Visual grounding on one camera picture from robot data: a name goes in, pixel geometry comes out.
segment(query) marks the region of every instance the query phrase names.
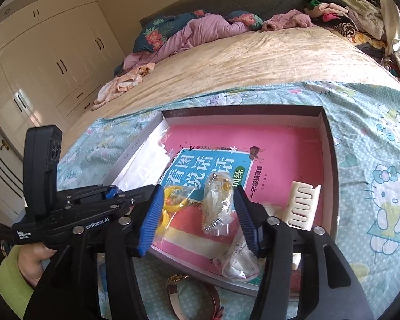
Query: bed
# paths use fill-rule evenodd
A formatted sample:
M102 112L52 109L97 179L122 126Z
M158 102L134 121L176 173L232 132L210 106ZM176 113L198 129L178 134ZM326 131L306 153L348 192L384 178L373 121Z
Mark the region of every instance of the bed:
M65 134L58 188L101 182L158 110L254 103L326 110L340 183L336 242L379 317L400 291L400 82L325 29L246 32L158 63L140 85ZM138 283L150 318L172 319L165 293L172 271L159 264L137 260ZM219 292L225 318L248 319L252 297ZM190 318L207 303L195 285L180 297ZM295 311L291 304L288 316Z

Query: pink blanket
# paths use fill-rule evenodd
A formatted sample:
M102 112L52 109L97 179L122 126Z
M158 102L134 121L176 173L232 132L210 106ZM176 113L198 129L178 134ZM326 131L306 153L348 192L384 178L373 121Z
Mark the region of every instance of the pink blanket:
M203 18L190 20L181 31L170 37L158 51L129 54L123 61L123 70L127 72L134 67L147 63L158 63L171 55L200 44L239 35L246 31L249 31L249 28L242 22L229 24L221 15L207 13Z

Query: printed label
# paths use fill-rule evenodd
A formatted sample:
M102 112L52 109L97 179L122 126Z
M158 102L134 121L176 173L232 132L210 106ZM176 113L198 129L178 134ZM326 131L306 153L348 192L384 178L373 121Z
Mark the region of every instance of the printed label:
M27 239L31 236L29 232L24 233L22 231L16 231L16 233L18 234L19 239Z
M107 223L107 222L109 222L109 221L110 221L110 218L109 218L109 217L106 217L106 218L104 218L104 219L101 219L101 220L95 221L95 222L93 222L93 223L90 223L89 225L86 225L85 227L86 227L86 229L88 230L88 229L92 229L92 228L94 228L94 227L96 227L96 226L100 226L100 225L102 225L102 224L104 224L104 223Z

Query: hello kitty print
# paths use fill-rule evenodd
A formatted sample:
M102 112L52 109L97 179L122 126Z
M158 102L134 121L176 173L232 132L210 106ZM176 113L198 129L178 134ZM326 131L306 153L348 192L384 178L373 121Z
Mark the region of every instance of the hello kitty print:
M367 189L373 200L376 220L370 227L370 246L376 253L393 254L400 245L400 173L394 166L376 166Z

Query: human hand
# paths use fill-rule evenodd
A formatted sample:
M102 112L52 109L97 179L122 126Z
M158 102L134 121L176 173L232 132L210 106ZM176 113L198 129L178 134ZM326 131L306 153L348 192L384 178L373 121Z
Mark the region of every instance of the human hand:
M18 268L24 279L36 287L43 274L41 260L51 258L56 250L47 248L43 243L22 245L18 257Z

